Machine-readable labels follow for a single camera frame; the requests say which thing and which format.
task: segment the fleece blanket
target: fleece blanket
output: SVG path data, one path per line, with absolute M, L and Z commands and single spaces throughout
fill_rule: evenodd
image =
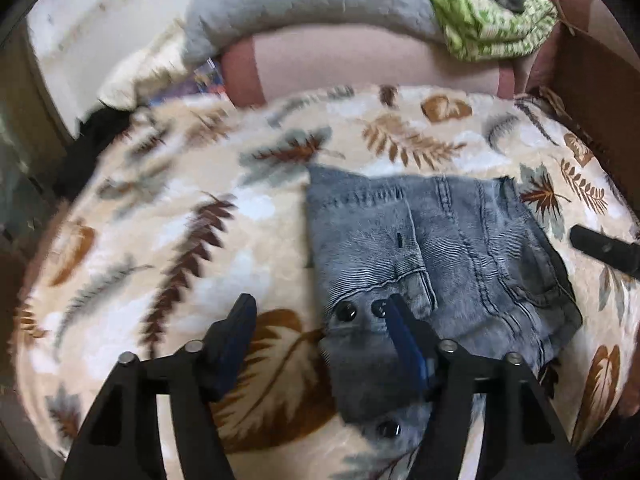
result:
M 401 479 L 415 449 L 365 439 L 335 411 L 306 238 L 306 165 L 367 176 L 513 177 L 568 269 L 584 319 L 540 373 L 569 440 L 585 444 L 626 382 L 640 289 L 575 251 L 583 224 L 626 241 L 637 226 L 593 153 L 526 98 L 419 87 L 334 88 L 258 110 L 201 97 L 134 117 L 101 156 L 16 317 L 20 398 L 66 456 L 118 355 L 171 354 L 241 292 L 258 329 L 235 389 L 210 407 L 241 480 Z M 182 478 L 166 398 L 162 455 Z M 461 478 L 474 477 L 481 420 Z

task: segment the denim shorts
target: denim shorts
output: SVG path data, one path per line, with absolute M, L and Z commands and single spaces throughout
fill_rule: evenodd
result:
M 580 327 L 564 263 L 511 178 L 369 179 L 322 166 L 310 176 L 320 348 L 339 413 L 366 436 L 392 418 L 393 446 L 417 445 L 430 414 L 376 300 L 401 294 L 441 338 L 481 356 L 519 352 L 534 373 Z

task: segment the black button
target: black button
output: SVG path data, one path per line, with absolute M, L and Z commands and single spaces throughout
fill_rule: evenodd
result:
M 386 420 L 378 426 L 377 431 L 382 438 L 395 438 L 400 435 L 400 424 L 394 420 Z
M 351 301 L 341 301 L 335 306 L 335 317 L 344 323 L 353 321 L 358 310 Z
M 371 311 L 376 317 L 385 317 L 386 300 L 376 300 L 371 303 Z

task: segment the green cloth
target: green cloth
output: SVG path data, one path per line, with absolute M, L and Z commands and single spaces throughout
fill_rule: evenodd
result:
M 558 21 L 550 0 L 524 0 L 513 14 L 494 0 L 431 0 L 447 48 L 463 61 L 526 56 L 545 43 Z

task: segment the pink pillowcase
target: pink pillowcase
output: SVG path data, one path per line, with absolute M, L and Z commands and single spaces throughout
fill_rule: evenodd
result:
M 356 84 L 434 85 L 513 98 L 511 61 L 467 63 L 438 43 L 368 25 L 312 25 L 245 38 L 222 56 L 239 107 L 293 92 Z

